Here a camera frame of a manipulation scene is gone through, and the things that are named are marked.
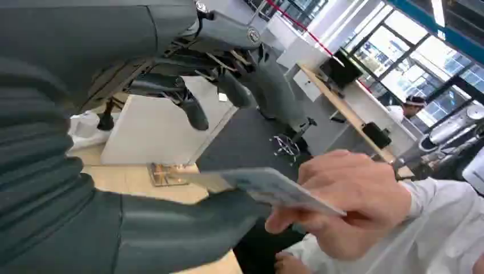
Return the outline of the person's right hand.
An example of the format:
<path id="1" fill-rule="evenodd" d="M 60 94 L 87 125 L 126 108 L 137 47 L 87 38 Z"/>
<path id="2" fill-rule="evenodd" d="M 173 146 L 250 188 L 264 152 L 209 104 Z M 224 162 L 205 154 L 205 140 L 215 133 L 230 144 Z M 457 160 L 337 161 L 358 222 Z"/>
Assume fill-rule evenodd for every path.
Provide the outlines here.
<path id="1" fill-rule="evenodd" d="M 411 194 L 396 181 L 391 166 L 364 154 L 336 150 L 314 157 L 300 166 L 298 183 L 346 216 L 273 207 L 265 229 L 277 234 L 297 223 L 339 260 L 361 258 L 410 213 Z"/>

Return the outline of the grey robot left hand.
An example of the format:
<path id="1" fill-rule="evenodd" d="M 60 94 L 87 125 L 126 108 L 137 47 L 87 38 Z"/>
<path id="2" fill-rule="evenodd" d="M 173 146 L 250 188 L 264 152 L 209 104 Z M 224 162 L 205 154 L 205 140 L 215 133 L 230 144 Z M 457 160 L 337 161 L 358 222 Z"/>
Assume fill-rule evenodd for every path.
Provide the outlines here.
<path id="1" fill-rule="evenodd" d="M 242 191 L 193 204 L 96 188 L 70 118 L 119 91 L 207 117 L 184 76 L 307 122 L 258 31 L 196 1 L 1 2 L 1 272 L 172 273 L 225 256 L 265 213 Z"/>

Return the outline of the person's left hand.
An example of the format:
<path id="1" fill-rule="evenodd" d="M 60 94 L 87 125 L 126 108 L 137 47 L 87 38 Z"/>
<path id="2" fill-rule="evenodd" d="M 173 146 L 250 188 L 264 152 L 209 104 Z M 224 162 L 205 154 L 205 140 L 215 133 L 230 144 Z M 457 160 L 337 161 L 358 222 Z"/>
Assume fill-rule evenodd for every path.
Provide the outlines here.
<path id="1" fill-rule="evenodd" d="M 279 252 L 275 256 L 276 274 L 311 274 L 310 269 L 298 258 L 287 252 Z"/>

